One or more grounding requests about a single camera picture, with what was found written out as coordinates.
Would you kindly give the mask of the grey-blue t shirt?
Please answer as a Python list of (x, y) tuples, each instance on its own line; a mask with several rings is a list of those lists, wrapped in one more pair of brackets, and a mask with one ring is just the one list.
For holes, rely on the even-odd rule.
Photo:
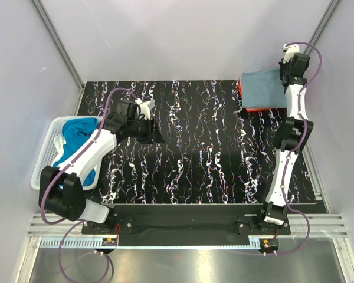
[(246, 110), (287, 108), (280, 67), (242, 73), (242, 107)]

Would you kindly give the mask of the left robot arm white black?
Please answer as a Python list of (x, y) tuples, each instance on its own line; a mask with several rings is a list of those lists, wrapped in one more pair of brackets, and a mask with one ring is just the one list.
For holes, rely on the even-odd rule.
[(115, 211), (85, 197), (83, 183), (103, 157), (123, 140), (131, 137), (141, 144), (162, 144), (153, 101), (121, 100), (116, 111), (105, 113), (89, 139), (57, 167), (45, 167), (40, 176), (39, 206), (42, 219), (50, 224), (46, 212), (61, 220), (93, 222), (113, 229)]

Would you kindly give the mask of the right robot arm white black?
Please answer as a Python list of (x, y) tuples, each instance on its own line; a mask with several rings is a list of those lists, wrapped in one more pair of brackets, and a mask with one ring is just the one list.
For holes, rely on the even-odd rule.
[(313, 130), (306, 114), (307, 79), (304, 74), (310, 57), (302, 53), (286, 55), (280, 62), (280, 79), (287, 98), (287, 115), (276, 135), (276, 166), (271, 188), (257, 219), (262, 233), (273, 233), (287, 222), (288, 192), (295, 162)]

